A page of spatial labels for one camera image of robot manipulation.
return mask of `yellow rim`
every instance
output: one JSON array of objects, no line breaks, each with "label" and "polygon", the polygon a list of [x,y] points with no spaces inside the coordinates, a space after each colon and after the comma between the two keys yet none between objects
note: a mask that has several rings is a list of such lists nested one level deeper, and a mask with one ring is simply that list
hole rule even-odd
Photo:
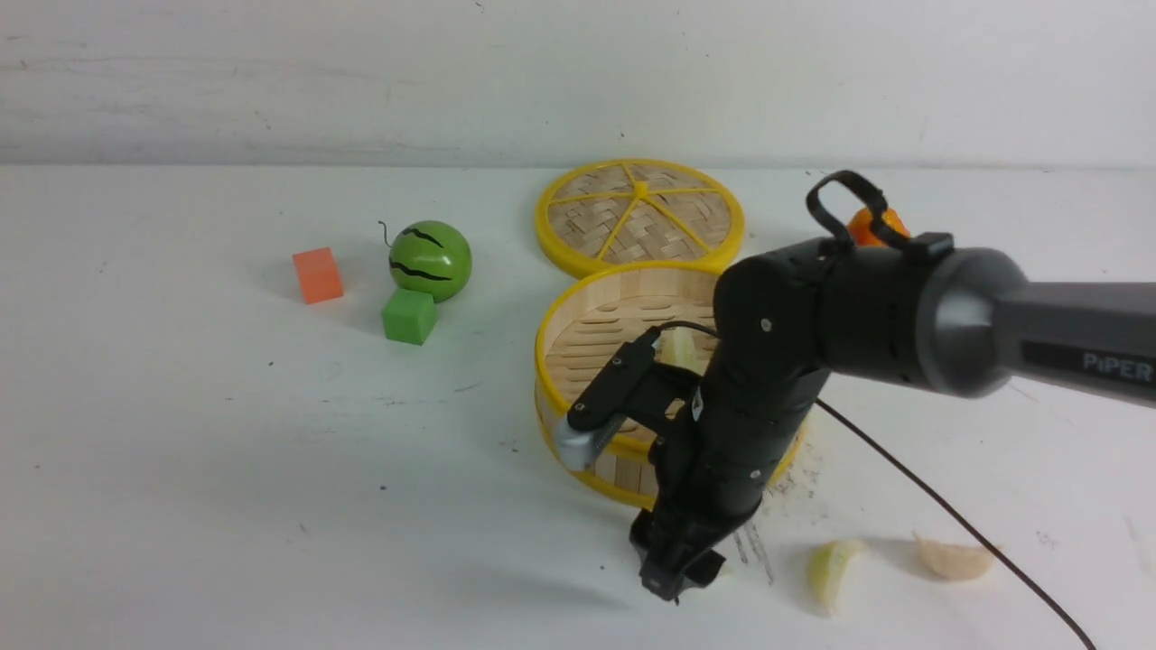
[{"label": "yellow rim", "polygon": [[[603,278],[615,275],[618,273],[628,273],[639,268],[681,268],[684,271],[695,271],[698,273],[707,273],[711,275],[718,275],[718,273],[703,268],[698,263],[689,261],[636,261],[632,264],[624,264],[621,266],[609,266],[605,271],[600,271],[592,275],[588,275],[578,282],[575,282],[572,287],[565,290],[558,300],[554,301],[550,309],[546,311],[546,317],[542,318],[541,325],[538,327],[538,337],[534,340],[534,371],[538,375],[538,384],[542,386],[546,391],[546,401],[549,404],[550,409],[557,414],[562,415],[570,409],[570,402],[568,402],[562,393],[554,387],[554,382],[550,382],[549,372],[546,369],[546,327],[554,318],[554,315],[569,301],[575,294],[583,290],[585,287],[593,285],[602,280]],[[546,441],[546,445],[550,449],[550,453],[557,459],[557,452],[554,449],[554,441],[551,438],[553,431],[548,430],[546,421],[542,420],[542,412],[538,407],[538,399],[534,399],[534,412],[538,413],[538,424],[539,429],[542,431],[542,438]],[[793,443],[791,443],[791,449],[787,450],[787,455],[779,463],[779,466],[775,468],[775,473],[771,474],[771,480],[768,485],[775,485],[783,478],[783,474],[791,467],[794,461],[795,455],[799,453],[799,446],[802,444],[803,437],[807,435],[807,421],[799,427],[799,435],[795,436]],[[605,453],[612,453],[618,458],[627,460],[633,460],[640,464],[647,464],[646,453],[650,451],[650,445],[628,436],[615,436],[610,440],[610,443],[606,445]],[[625,503],[627,505],[632,505],[635,508],[645,508],[647,510],[654,507],[654,498],[645,496],[638,493],[624,490],[614,483],[603,481],[594,475],[593,472],[570,472],[576,479],[585,483],[591,489],[601,493],[620,503]]]},{"label": "yellow rim", "polygon": [[[615,165],[622,167],[623,171],[627,172],[627,178],[629,178],[631,184],[633,184],[636,183],[636,180],[633,175],[630,172],[629,165],[631,164],[666,167],[675,171],[686,173],[687,176],[697,178],[698,180],[702,180],[703,183],[706,184],[706,187],[702,189],[680,187],[674,190],[657,190],[651,193],[646,193],[644,190],[642,194],[638,194],[637,192],[602,192],[599,194],[583,194],[580,197],[566,197],[565,199],[554,199],[554,195],[558,192],[558,190],[564,187],[568,183],[570,183],[575,178],[590,173],[591,171],[606,169],[608,167],[615,167]],[[702,238],[694,230],[691,230],[686,223],[683,223],[681,219],[670,213],[670,210],[665,209],[658,201],[653,201],[649,198],[650,195],[654,194],[658,195],[686,194],[692,192],[704,193],[704,194],[705,193],[719,194],[720,197],[722,197],[722,201],[726,204],[727,209],[731,212],[731,230],[722,239],[722,243],[713,249],[707,246],[706,243],[703,242]],[[598,256],[595,257],[584,256],[578,251],[573,250],[572,248],[570,248],[569,244],[566,244],[562,239],[562,237],[558,237],[558,234],[554,231],[553,227],[550,227],[549,208],[551,205],[557,205],[568,201],[584,200],[584,199],[607,198],[607,197],[623,198],[623,199],[629,198],[631,199],[631,201],[630,206],[622,213],[622,216],[618,217],[617,223],[615,223],[613,231],[607,237],[606,243],[602,245],[602,249],[599,251]],[[681,164],[670,163],[666,161],[655,161],[649,158],[622,158],[622,160],[603,161],[594,164],[588,164],[585,167],[579,167],[578,169],[573,169],[570,172],[560,177],[557,180],[555,180],[553,184],[550,184],[549,187],[546,189],[546,192],[542,193],[542,198],[539,199],[538,201],[538,208],[535,210],[535,217],[534,217],[534,228],[538,231],[538,242],[539,244],[541,244],[542,251],[546,252],[546,257],[550,258],[550,261],[553,261],[558,266],[558,268],[565,271],[566,273],[573,275],[575,278],[581,279],[608,268],[617,268],[617,265],[612,265],[609,263],[603,261],[602,257],[606,256],[606,251],[609,249],[610,243],[614,242],[615,237],[618,236],[618,231],[622,229],[622,226],[630,219],[630,213],[633,212],[633,208],[637,207],[639,202],[645,202],[651,207],[655,208],[657,210],[659,210],[664,216],[669,219],[672,223],[679,227],[679,229],[686,232],[687,236],[692,242],[695,242],[704,251],[706,251],[706,254],[704,254],[703,257],[694,261],[683,264],[691,264],[694,265],[695,268],[699,268],[703,271],[721,273],[727,267],[727,265],[731,264],[731,261],[735,258],[735,256],[739,254],[739,249],[742,246],[742,234],[746,229],[746,221],[742,215],[742,207],[739,205],[739,201],[734,198],[734,195],[731,194],[731,191],[724,187],[722,184],[719,183],[718,180],[698,171],[697,169],[683,167]]]}]

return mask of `bamboo steamer lid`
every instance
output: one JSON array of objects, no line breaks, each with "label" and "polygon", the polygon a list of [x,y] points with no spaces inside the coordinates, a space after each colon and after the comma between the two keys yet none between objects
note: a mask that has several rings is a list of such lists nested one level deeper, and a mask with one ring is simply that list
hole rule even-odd
[{"label": "bamboo steamer lid", "polygon": [[675,163],[614,160],[580,167],[538,202],[538,239],[566,273],[681,261],[721,273],[742,244],[742,208],[705,173]]}]

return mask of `green ball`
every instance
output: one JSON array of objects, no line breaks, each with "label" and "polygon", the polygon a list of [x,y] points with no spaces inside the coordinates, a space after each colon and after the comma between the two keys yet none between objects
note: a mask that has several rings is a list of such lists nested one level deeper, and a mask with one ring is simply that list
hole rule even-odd
[{"label": "green ball", "polygon": [[390,274],[398,286],[442,302],[469,281],[474,256],[458,229],[440,221],[418,221],[398,234],[390,249]]}]

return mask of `black stripe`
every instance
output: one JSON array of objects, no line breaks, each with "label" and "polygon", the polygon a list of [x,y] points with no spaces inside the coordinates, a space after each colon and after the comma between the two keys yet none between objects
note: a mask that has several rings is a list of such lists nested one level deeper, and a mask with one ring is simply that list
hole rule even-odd
[{"label": "black stripe", "polygon": [[405,230],[401,231],[401,235],[407,235],[407,234],[413,234],[413,236],[417,237],[418,239],[425,239],[427,242],[430,242],[431,244],[433,244],[435,246],[437,246],[439,249],[444,249],[445,248],[445,246],[442,245],[442,242],[438,242],[432,236],[427,235],[427,234],[422,232],[421,230],[418,230],[416,228],[406,228]]},{"label": "black stripe", "polygon": [[432,273],[425,273],[424,271],[416,271],[409,268],[408,266],[401,264],[400,261],[390,261],[390,268],[397,268],[398,271],[405,273],[406,275],[413,275],[415,278],[424,278],[427,280],[443,280],[443,281],[452,280],[452,278],[443,278],[440,275],[433,275]]}]

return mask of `orange cube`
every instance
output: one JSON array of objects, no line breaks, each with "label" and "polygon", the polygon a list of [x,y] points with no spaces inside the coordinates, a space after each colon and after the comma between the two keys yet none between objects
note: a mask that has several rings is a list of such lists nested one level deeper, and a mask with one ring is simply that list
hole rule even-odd
[{"label": "orange cube", "polygon": [[341,287],[341,273],[329,249],[317,249],[292,256],[297,267],[297,281],[305,304],[340,298],[346,295]]}]

